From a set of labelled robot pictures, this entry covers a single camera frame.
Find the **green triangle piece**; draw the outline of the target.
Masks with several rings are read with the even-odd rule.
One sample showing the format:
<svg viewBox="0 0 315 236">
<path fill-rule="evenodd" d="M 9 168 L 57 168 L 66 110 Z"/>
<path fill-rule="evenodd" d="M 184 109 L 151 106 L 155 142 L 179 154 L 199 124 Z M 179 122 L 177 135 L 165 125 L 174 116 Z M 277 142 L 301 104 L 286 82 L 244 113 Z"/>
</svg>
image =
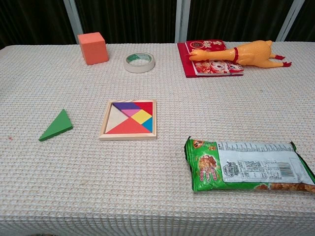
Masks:
<svg viewBox="0 0 315 236">
<path fill-rule="evenodd" d="M 38 139 L 40 142 L 48 140 L 52 137 L 55 137 L 61 133 L 64 133 L 68 130 L 71 130 L 73 125 L 67 115 L 65 109 L 57 115 L 54 121 L 49 125 L 49 127 L 45 130 L 45 132 Z"/>
</svg>

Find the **blue triangle tangram piece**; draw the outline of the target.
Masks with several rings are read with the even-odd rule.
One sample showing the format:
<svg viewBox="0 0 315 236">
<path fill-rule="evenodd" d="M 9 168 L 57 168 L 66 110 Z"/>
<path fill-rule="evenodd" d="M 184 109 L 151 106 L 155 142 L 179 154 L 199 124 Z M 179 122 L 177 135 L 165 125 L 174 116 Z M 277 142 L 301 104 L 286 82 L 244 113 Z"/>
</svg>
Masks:
<svg viewBox="0 0 315 236">
<path fill-rule="evenodd" d="M 146 120 L 142 125 L 149 130 L 150 133 L 153 132 L 153 118 L 150 117 L 148 120 Z"/>
</svg>

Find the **small red triangle tangram piece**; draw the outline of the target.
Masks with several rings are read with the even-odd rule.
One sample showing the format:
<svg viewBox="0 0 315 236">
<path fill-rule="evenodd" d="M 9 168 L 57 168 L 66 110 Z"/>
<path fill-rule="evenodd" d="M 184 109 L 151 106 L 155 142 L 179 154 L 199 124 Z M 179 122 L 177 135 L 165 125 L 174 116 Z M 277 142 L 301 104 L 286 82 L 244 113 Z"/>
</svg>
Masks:
<svg viewBox="0 0 315 236">
<path fill-rule="evenodd" d="M 153 115 L 153 103 L 152 102 L 135 102 L 137 107 L 147 112 L 151 116 Z"/>
</svg>

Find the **yellow square tangram piece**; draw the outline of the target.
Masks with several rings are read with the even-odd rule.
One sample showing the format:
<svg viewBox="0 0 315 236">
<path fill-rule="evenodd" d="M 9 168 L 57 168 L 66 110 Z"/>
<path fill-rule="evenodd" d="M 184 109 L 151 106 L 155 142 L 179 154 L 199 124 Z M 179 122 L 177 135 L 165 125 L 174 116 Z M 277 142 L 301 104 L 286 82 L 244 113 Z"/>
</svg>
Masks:
<svg viewBox="0 0 315 236">
<path fill-rule="evenodd" d="M 146 112 L 142 109 L 131 116 L 131 118 L 134 119 L 139 124 L 145 123 L 151 117 L 152 117 L 152 115 L 150 115 L 148 112 Z"/>
</svg>

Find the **pink triangle tangram piece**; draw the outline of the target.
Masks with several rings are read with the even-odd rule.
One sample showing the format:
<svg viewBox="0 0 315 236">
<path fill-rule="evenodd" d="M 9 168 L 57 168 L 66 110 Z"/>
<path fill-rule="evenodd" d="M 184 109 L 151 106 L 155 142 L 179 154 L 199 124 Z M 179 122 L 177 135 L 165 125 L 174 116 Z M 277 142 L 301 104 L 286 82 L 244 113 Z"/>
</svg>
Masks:
<svg viewBox="0 0 315 236">
<path fill-rule="evenodd" d="M 128 117 L 132 117 L 134 114 L 139 112 L 141 109 L 122 109 L 121 112 Z"/>
</svg>

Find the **large coral triangle tangram piece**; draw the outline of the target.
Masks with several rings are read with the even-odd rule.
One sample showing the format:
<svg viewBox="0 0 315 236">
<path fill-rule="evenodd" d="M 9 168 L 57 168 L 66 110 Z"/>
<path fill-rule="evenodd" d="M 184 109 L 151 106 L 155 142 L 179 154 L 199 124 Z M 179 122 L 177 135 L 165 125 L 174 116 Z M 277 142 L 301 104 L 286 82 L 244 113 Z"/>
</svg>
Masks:
<svg viewBox="0 0 315 236">
<path fill-rule="evenodd" d="M 137 123 L 134 120 L 127 119 L 113 129 L 106 132 L 106 134 L 135 134 L 135 133 L 150 133 L 150 130 Z"/>
</svg>

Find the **purple parallelogram tangram piece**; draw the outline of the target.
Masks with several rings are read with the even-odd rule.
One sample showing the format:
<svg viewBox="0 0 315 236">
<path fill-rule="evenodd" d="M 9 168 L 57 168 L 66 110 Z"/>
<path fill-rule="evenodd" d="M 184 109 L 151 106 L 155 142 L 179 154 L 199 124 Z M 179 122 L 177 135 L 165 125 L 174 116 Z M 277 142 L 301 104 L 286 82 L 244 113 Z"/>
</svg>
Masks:
<svg viewBox="0 0 315 236">
<path fill-rule="evenodd" d="M 113 102 L 112 105 L 115 106 L 119 110 L 140 110 L 141 109 L 134 102 Z"/>
</svg>

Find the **wooden tangram tray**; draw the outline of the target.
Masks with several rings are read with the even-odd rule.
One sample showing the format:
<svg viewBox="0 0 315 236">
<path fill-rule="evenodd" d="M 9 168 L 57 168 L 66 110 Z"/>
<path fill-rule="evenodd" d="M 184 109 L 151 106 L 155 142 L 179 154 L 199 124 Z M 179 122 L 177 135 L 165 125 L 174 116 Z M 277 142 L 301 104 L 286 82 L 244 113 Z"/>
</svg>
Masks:
<svg viewBox="0 0 315 236">
<path fill-rule="evenodd" d="M 113 102 L 152 102 L 153 103 L 153 132 L 152 133 L 135 133 L 135 134 L 106 134 L 107 131 L 124 122 L 132 119 L 126 116 L 112 105 Z M 118 141 L 118 140 L 151 140 L 157 138 L 157 102 L 155 100 L 112 100 L 108 102 L 105 116 L 103 119 L 99 140 L 101 141 Z"/>
</svg>

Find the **masking tape roll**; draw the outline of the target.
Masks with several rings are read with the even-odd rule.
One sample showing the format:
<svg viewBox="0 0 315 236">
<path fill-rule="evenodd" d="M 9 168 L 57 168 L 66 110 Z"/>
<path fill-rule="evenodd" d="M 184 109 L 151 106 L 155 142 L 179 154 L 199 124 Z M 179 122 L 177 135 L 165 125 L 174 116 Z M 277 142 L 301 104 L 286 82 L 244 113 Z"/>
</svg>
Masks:
<svg viewBox="0 0 315 236">
<path fill-rule="evenodd" d="M 145 64 L 134 64 L 133 61 L 145 60 Z M 129 54 L 124 60 L 125 70 L 131 73 L 144 73 L 152 70 L 155 66 L 155 58 L 153 55 L 144 52 L 135 52 Z"/>
</svg>

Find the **red spiral calendar notebook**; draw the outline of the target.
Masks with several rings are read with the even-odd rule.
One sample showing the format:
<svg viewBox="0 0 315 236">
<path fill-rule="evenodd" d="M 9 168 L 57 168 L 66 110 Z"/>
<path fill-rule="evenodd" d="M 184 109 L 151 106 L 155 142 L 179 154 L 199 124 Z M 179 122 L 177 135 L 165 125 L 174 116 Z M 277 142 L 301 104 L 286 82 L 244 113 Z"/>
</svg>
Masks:
<svg viewBox="0 0 315 236">
<path fill-rule="evenodd" d="M 187 78 L 242 76 L 244 74 L 244 69 L 241 65 L 228 60 L 189 60 L 189 53 L 196 49 L 208 52 L 226 50 L 226 45 L 222 40 L 191 40 L 178 43 L 177 46 Z"/>
</svg>

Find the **beige woven tablecloth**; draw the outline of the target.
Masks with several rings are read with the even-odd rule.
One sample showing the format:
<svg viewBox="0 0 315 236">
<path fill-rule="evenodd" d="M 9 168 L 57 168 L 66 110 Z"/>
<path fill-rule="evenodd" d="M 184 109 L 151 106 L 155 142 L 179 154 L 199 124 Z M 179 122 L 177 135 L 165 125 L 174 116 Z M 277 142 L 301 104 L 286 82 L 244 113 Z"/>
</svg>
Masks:
<svg viewBox="0 0 315 236">
<path fill-rule="evenodd" d="M 176 44 L 109 44 L 86 65 L 78 45 L 0 50 L 0 236 L 315 236 L 315 194 L 195 193 L 188 137 L 294 142 L 315 173 L 315 43 L 275 42 L 289 68 L 186 78 Z M 155 66 L 125 70 L 135 52 Z M 109 101 L 155 100 L 157 138 L 101 141 Z M 71 130 L 38 139 L 65 109 Z"/>
</svg>

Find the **orange foam cube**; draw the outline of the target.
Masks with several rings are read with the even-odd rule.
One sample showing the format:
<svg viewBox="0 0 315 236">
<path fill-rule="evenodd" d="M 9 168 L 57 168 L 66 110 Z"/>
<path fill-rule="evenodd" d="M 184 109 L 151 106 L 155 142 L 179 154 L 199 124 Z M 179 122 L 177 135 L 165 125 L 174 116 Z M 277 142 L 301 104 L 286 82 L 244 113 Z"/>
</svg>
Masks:
<svg viewBox="0 0 315 236">
<path fill-rule="evenodd" d="M 99 32 L 79 34 L 77 37 L 87 65 L 109 60 L 105 40 Z"/>
</svg>

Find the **green snack bag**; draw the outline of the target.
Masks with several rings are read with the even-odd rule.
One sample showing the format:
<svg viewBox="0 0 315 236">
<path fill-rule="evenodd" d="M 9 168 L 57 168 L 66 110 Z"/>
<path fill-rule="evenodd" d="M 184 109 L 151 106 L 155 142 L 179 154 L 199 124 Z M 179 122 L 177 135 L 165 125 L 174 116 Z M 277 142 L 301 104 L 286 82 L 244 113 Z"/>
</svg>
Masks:
<svg viewBox="0 0 315 236">
<path fill-rule="evenodd" d="M 315 174 L 290 143 L 209 142 L 188 138 L 192 189 L 315 193 Z"/>
</svg>

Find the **dark pleated curtain panel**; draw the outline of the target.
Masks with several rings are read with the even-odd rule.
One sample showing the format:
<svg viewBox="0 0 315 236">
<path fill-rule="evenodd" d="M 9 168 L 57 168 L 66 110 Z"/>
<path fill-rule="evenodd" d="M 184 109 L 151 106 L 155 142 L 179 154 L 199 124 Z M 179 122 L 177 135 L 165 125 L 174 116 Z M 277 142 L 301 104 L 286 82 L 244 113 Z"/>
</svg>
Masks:
<svg viewBox="0 0 315 236">
<path fill-rule="evenodd" d="M 188 40 L 275 41 L 293 0 L 191 0 Z"/>
<path fill-rule="evenodd" d="M 315 42 L 315 0 L 305 0 L 285 41 Z"/>
<path fill-rule="evenodd" d="M 84 33 L 106 43 L 173 43 L 177 0 L 75 0 Z"/>
<path fill-rule="evenodd" d="M 0 49 L 76 44 L 63 0 L 0 0 Z"/>
</svg>

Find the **yellow rubber chicken toy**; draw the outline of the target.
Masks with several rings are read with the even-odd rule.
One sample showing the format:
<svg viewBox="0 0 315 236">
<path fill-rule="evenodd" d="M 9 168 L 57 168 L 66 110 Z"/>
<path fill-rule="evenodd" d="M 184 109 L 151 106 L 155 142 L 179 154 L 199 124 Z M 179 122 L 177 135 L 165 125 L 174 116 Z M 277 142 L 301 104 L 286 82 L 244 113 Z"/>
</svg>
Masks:
<svg viewBox="0 0 315 236">
<path fill-rule="evenodd" d="M 223 51 L 208 52 L 196 49 L 189 53 L 189 60 L 229 60 L 242 66 L 260 68 L 290 67 L 291 62 L 275 62 L 271 59 L 283 60 L 284 57 L 272 53 L 273 41 L 257 40 Z"/>
</svg>

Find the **white aluminium frame post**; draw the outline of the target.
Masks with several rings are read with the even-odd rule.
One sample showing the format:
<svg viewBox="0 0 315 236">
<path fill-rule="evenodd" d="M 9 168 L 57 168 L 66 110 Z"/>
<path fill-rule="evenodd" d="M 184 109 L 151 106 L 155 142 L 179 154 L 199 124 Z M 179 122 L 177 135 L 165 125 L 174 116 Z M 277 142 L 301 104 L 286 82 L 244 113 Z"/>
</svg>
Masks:
<svg viewBox="0 0 315 236">
<path fill-rule="evenodd" d="M 174 42 L 186 42 L 191 0 L 177 0 Z"/>
<path fill-rule="evenodd" d="M 72 28 L 76 43 L 79 44 L 77 35 L 83 34 L 83 28 L 81 25 L 76 2 L 75 0 L 63 0 L 63 3 L 66 8 L 66 12 L 67 12 L 70 24 L 71 24 L 71 28 Z"/>
<path fill-rule="evenodd" d="M 276 42 L 285 41 L 304 3 L 305 0 L 293 0 L 290 10 L 287 13 L 283 25 L 278 33 Z"/>
</svg>

